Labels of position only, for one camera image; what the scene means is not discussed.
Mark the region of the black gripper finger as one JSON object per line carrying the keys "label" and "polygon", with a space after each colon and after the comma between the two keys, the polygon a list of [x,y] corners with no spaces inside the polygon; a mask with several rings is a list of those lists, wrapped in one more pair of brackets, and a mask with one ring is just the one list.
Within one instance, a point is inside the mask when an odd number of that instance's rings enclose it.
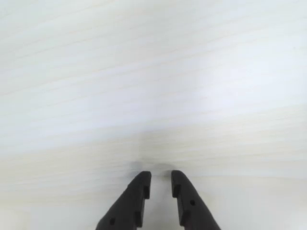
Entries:
{"label": "black gripper finger", "polygon": [[186,230],[219,230],[220,227],[189,178],[171,172],[172,197],[177,199],[179,224]]}
{"label": "black gripper finger", "polygon": [[143,224],[145,200],[150,198],[151,172],[142,171],[100,219],[97,230],[135,230]]}

